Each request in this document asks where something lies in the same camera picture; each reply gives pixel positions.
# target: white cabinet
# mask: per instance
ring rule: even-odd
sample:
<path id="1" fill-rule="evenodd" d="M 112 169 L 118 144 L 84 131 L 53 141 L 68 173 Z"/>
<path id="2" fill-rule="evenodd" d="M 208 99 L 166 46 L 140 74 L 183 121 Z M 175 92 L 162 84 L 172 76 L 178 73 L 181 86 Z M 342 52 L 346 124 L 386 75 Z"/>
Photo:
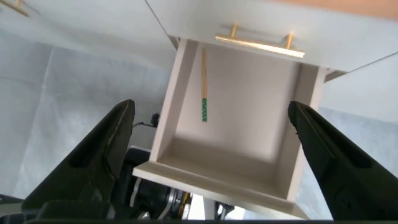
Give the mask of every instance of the white cabinet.
<path id="1" fill-rule="evenodd" d="M 316 107 L 324 75 L 289 60 L 182 40 L 150 161 L 134 175 L 270 217 L 305 218 L 294 204 L 303 155 L 287 107 L 290 100 Z"/>
<path id="2" fill-rule="evenodd" d="M 169 35 L 219 44 L 216 34 L 281 43 L 294 33 L 294 47 L 306 54 L 289 58 L 326 68 L 351 71 L 398 52 L 398 22 L 260 0 L 148 0 Z"/>
<path id="3" fill-rule="evenodd" d="M 27 39 L 166 69 L 174 61 L 176 49 L 145 0 L 25 0 L 28 17 L 0 7 L 0 27 Z"/>

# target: white drawer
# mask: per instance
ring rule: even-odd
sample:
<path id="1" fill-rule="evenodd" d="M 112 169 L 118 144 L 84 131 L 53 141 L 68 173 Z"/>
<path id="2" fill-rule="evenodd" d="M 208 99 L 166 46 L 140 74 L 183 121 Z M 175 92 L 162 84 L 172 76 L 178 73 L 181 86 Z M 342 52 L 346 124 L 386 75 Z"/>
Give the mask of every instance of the white drawer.
<path id="1" fill-rule="evenodd" d="M 287 107 L 290 100 L 316 107 L 324 78 L 317 67 L 182 40 L 150 161 L 134 175 L 270 217 L 305 218 L 294 204 L 304 156 Z"/>
<path id="2" fill-rule="evenodd" d="M 277 44 L 293 32 L 293 47 L 306 54 L 303 59 L 284 58 L 346 72 L 398 52 L 398 22 L 394 20 L 264 0 L 148 3 L 168 35 L 219 44 L 215 35 L 228 35 L 237 23 L 237 37 Z"/>

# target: gold drawer handle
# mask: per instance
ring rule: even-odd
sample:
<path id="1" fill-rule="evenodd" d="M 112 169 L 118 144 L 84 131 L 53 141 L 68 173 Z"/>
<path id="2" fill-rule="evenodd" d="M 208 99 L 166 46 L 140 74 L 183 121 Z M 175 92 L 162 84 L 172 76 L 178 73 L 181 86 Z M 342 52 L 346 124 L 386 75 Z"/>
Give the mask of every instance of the gold drawer handle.
<path id="1" fill-rule="evenodd" d="M 304 52 L 291 49 L 292 42 L 293 42 L 293 34 L 292 33 L 290 33 L 287 36 L 286 45 L 281 47 L 281 46 L 277 46 L 277 45 L 270 45 L 270 44 L 263 43 L 263 42 L 254 42 L 254 41 L 250 41 L 250 40 L 244 40 L 244 39 L 237 38 L 236 37 L 237 29 L 238 29 L 238 25 L 234 24 L 230 35 L 217 34 L 216 40 L 218 40 L 220 42 L 224 42 L 224 43 L 240 45 L 243 47 L 251 47 L 254 49 L 268 50 L 270 52 L 289 55 L 289 56 L 298 57 L 298 58 L 303 58 L 305 55 Z"/>
<path id="2" fill-rule="evenodd" d="M 6 5 L 7 7 L 10 7 L 11 9 L 21 13 L 24 16 L 28 16 L 27 12 L 25 12 L 25 10 L 21 9 L 20 5 L 21 5 L 21 0 L 15 0 L 15 4 L 11 4 L 9 2 L 7 2 L 7 0 L 0 0 L 1 3 L 3 3 L 4 5 Z"/>

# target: drawer front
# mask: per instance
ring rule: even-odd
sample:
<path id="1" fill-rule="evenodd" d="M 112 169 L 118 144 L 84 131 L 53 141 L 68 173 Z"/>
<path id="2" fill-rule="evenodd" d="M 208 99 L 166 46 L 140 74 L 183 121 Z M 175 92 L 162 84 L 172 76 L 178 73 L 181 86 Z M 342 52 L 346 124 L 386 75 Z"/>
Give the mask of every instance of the drawer front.
<path id="1" fill-rule="evenodd" d="M 170 69 L 176 49 L 145 0 L 26 0 L 0 26 L 27 39 Z"/>
<path id="2" fill-rule="evenodd" d="M 274 1 L 148 3 L 169 35 L 219 44 L 215 35 L 228 35 L 232 24 L 237 23 L 237 37 L 280 44 L 293 32 L 293 46 L 306 54 L 303 59 L 292 60 L 342 71 L 351 71 L 398 51 L 396 21 Z M 268 54 L 264 50 L 256 52 Z"/>

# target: gray floor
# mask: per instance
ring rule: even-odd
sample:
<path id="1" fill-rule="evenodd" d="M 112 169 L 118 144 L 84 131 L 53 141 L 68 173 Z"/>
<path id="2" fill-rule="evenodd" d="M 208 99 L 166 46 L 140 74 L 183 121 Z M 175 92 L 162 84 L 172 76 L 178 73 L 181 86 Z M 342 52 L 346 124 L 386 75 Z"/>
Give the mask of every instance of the gray floor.
<path id="1" fill-rule="evenodd" d="M 26 197 L 118 102 L 136 101 L 135 121 L 160 112 L 170 71 L 29 42 L 0 30 L 0 192 Z M 398 175 L 398 126 L 320 108 L 320 113 Z M 154 129 L 131 144 L 151 147 Z M 297 203 L 331 219 L 308 164 Z M 246 212 L 244 218 L 263 219 Z"/>
<path id="2" fill-rule="evenodd" d="M 14 195 L 26 197 L 120 101 L 134 99 L 134 120 L 149 122 L 161 110 L 169 74 L 53 48 Z M 131 142 L 151 147 L 154 131 L 141 128 Z"/>

